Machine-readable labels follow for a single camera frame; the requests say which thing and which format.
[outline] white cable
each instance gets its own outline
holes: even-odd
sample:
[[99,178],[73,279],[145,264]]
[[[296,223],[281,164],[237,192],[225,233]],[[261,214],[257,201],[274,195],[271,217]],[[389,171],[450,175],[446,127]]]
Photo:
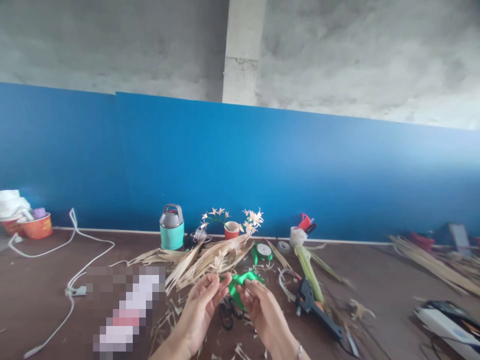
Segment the white cable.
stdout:
[[[45,254],[48,254],[48,253],[51,253],[52,251],[56,250],[56,249],[59,249],[61,248],[62,246],[65,246],[67,245],[70,241],[72,241],[72,239],[74,238],[74,235],[75,233],[78,233],[79,235],[82,235],[84,237],[87,237],[87,238],[90,238],[90,239],[93,239],[93,240],[96,240],[96,241],[100,241],[102,243],[110,243],[111,246],[104,252],[102,252],[100,255],[98,255],[97,257],[95,257],[93,260],[91,260],[87,265],[85,265],[74,277],[71,278],[71,280],[67,283],[66,285],[66,289],[65,289],[65,293],[66,295],[68,296],[68,299],[70,300],[70,303],[71,303],[71,307],[70,307],[70,312],[68,313],[68,315],[66,316],[66,318],[61,322],[60,326],[56,328],[56,330],[50,335],[50,337],[41,345],[37,346],[37,347],[34,347],[32,350],[30,351],[27,351],[25,353],[25,355],[23,355],[23,358],[24,359],[28,359],[29,357],[31,357],[32,355],[38,353],[40,350],[42,350],[48,343],[49,341],[55,336],[55,334],[60,330],[60,328],[67,322],[67,320],[69,319],[70,315],[72,314],[72,312],[74,311],[74,307],[75,307],[75,302],[74,302],[74,299],[72,297],[72,292],[75,292],[77,289],[73,288],[73,285],[75,283],[75,281],[81,277],[83,274],[85,274],[86,272],[84,271],[91,263],[93,263],[95,260],[97,260],[99,257],[101,257],[102,255],[106,254],[107,252],[109,252],[111,249],[114,248],[115,246],[115,243],[113,241],[110,241],[110,240],[102,240],[102,239],[99,239],[99,238],[96,238],[96,237],[93,237],[93,236],[90,236],[90,235],[86,235],[82,232],[80,232],[80,230],[78,229],[78,223],[77,223],[77,217],[75,216],[75,210],[72,208],[70,210],[70,219],[73,223],[73,227],[74,227],[74,230],[73,230],[73,234],[71,235],[71,238],[68,242],[66,242],[65,244],[59,246],[59,247],[56,247],[55,249],[53,250],[50,250],[48,252],[45,252],[43,254],[40,254],[40,255],[35,255],[35,256],[30,256],[30,255],[26,255],[24,254],[23,252],[15,249],[13,246],[10,246],[10,242],[13,242],[13,238],[12,240],[10,240],[10,242],[8,243],[8,245],[14,250],[16,251],[17,253],[19,253],[20,255],[23,255],[23,256],[26,256],[27,258],[37,258],[39,256],[42,256],[42,255],[45,255]],[[126,260],[122,260],[122,261],[119,261],[113,265],[116,265],[116,264],[119,264],[119,263],[122,263],[122,262],[126,262],[127,265],[129,264],[128,261]]]
[[20,250],[18,250],[18,249],[14,246],[14,240],[19,237],[19,235],[18,235],[17,233],[15,233],[15,235],[13,235],[13,236],[11,237],[10,241],[8,242],[8,246],[9,246],[14,252],[16,252],[17,254],[20,254],[20,255],[22,255],[22,256],[24,256],[24,257],[26,257],[26,258],[31,258],[31,259],[33,259],[33,258],[39,258],[39,257],[41,257],[41,256],[43,256],[43,255],[47,255],[47,254],[49,254],[49,253],[51,253],[51,252],[54,252],[54,251],[57,250],[57,249],[60,249],[61,247],[64,247],[65,245],[69,244],[69,243],[74,239],[74,236],[75,236],[75,231],[71,234],[70,240],[68,240],[66,243],[64,243],[64,244],[62,244],[62,245],[60,245],[60,246],[57,246],[56,248],[53,248],[52,250],[49,250],[49,251],[47,251],[47,252],[44,252],[44,253],[38,254],[38,255],[27,255],[26,253],[21,252]]

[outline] green stalk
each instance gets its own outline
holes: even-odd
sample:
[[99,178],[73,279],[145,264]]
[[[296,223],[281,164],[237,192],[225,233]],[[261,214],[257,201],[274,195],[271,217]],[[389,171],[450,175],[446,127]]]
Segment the green stalk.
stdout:
[[295,255],[300,260],[300,265],[303,273],[305,274],[305,278],[308,280],[308,282],[310,282],[315,300],[317,300],[323,305],[325,303],[325,299],[324,295],[322,294],[322,290],[320,290],[320,285],[317,277],[315,276],[312,264],[310,264],[310,252],[303,245],[296,245]]

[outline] thermos lid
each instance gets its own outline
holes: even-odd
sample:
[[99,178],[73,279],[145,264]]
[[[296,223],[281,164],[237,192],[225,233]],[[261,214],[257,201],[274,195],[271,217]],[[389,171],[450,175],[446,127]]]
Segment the thermos lid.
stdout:
[[182,208],[180,205],[167,204],[163,208],[163,213],[160,217],[160,226],[165,229],[173,229],[180,226],[184,222],[182,215]]

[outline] extension cord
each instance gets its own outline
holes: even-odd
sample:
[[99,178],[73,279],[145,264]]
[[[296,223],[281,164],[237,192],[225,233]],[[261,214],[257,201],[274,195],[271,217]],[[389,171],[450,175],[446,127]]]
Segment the extension cord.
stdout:
[[[87,294],[87,287],[86,286],[80,286],[79,288],[74,288],[73,285],[75,283],[75,281],[77,281],[77,279],[79,277],[81,277],[82,275],[86,274],[86,272],[84,271],[88,266],[90,266],[91,263],[93,263],[95,260],[97,260],[98,258],[100,258],[101,256],[105,255],[106,253],[108,253],[111,249],[113,249],[115,247],[115,243],[113,241],[110,241],[110,240],[102,240],[102,239],[99,239],[99,238],[96,238],[96,237],[93,237],[93,236],[90,236],[90,235],[87,235],[87,234],[84,234],[82,233],[79,228],[78,228],[78,223],[77,223],[77,217],[75,215],[75,210],[74,208],[72,207],[72,209],[70,210],[70,219],[71,219],[71,222],[73,223],[73,233],[71,234],[71,237],[70,239],[60,245],[60,246],[57,246],[56,248],[52,249],[52,250],[49,250],[47,252],[44,252],[42,254],[38,254],[38,255],[28,255],[28,254],[25,254],[24,252],[18,250],[16,247],[14,247],[13,243],[14,242],[20,242],[19,241],[19,238],[21,239],[21,237],[18,236],[17,233],[15,233],[15,235],[13,235],[13,237],[10,239],[10,241],[8,242],[8,246],[13,250],[15,251],[17,254],[20,254],[26,258],[39,258],[43,255],[46,255],[46,254],[49,254],[57,249],[60,249],[62,247],[64,247],[65,245],[69,244],[73,239],[74,239],[74,236],[75,236],[75,233],[78,233],[79,235],[81,236],[84,236],[86,238],[90,238],[90,239],[93,239],[93,240],[96,240],[96,241],[99,241],[99,242],[102,242],[102,243],[110,243],[111,246],[105,250],[104,252],[102,252],[100,255],[96,256],[95,258],[93,258],[88,264],[86,264],[74,277],[72,277],[70,279],[70,281],[67,283],[66,285],[66,289],[65,289],[65,295],[68,297],[68,299],[70,300],[70,311],[68,312],[68,315],[66,316],[66,318],[61,322],[61,324],[56,328],[56,330],[50,335],[50,337],[41,345],[39,346],[36,346],[34,347],[33,349],[31,349],[30,351],[27,351],[24,355],[23,355],[23,358],[24,359],[28,359],[29,357],[31,357],[32,355],[35,355],[36,353],[38,353],[40,350],[42,350],[48,343],[49,341],[55,336],[55,334],[62,328],[62,326],[67,322],[67,320],[69,319],[70,315],[72,314],[72,312],[74,311],[74,307],[75,307],[75,302],[74,302],[74,299],[73,297],[77,297],[77,296],[85,296]],[[127,266],[130,265],[129,261],[126,261],[126,260],[122,260],[122,261],[118,261],[112,265],[109,265],[109,267],[112,267],[114,265],[117,265],[117,264],[120,264],[120,263],[123,263],[125,262],[127,264]]]

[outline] green ribbon roll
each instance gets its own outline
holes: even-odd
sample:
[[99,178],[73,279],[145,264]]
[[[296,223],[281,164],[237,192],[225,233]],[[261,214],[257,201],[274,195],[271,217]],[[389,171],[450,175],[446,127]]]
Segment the green ribbon roll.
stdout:
[[[269,256],[266,256],[266,255],[262,255],[258,250],[257,250],[257,246],[258,245],[262,245],[262,246],[265,246],[267,247],[269,250],[270,250],[270,255]],[[253,262],[255,263],[255,266],[257,266],[257,263],[259,262],[259,259],[261,260],[272,260],[272,258],[274,257],[274,252],[272,251],[272,249],[270,249],[270,247],[268,245],[265,245],[265,244],[259,244],[259,243],[255,243],[253,245],[253,247],[250,249],[250,253],[251,253],[251,257],[253,258]]]
[[242,308],[243,310],[246,310],[246,309],[245,309],[244,304],[242,303],[242,299],[240,299],[240,294],[238,293],[235,286],[237,286],[237,285],[242,286],[246,279],[248,279],[250,281],[258,280],[262,284],[264,283],[264,281],[260,278],[260,276],[258,276],[253,271],[249,271],[247,273],[244,273],[243,275],[235,275],[231,278],[231,282],[230,282],[230,284],[228,284],[228,290],[230,291],[230,295],[231,295],[233,301],[235,302],[235,304],[238,307]]

